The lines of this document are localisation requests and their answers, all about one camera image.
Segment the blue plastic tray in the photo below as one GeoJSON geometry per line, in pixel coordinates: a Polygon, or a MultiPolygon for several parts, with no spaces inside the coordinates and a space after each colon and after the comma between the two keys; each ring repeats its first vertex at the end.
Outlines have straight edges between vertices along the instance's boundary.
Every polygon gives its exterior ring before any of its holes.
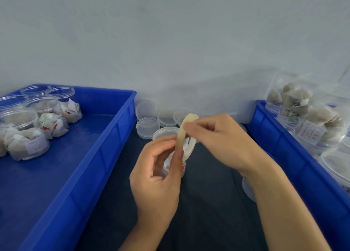
{"type": "Polygon", "coordinates": [[[269,152],[312,213],[332,250],[350,250],[350,197],[321,165],[256,101],[248,128],[269,152]]]}
{"type": "Polygon", "coordinates": [[[73,250],[136,122],[134,91],[75,92],[84,116],[44,155],[0,158],[2,251],[73,250]]]}

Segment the dark table surface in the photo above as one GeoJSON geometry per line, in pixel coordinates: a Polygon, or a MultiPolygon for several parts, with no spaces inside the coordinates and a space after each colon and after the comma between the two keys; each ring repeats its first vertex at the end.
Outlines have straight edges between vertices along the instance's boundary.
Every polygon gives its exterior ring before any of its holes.
{"type": "MultiPolygon", "coordinates": [[[[116,251],[136,223],[129,175],[149,140],[132,130],[75,250],[116,251]]],[[[177,212],[157,250],[268,250],[242,177],[198,143],[186,161],[177,212]]]]}

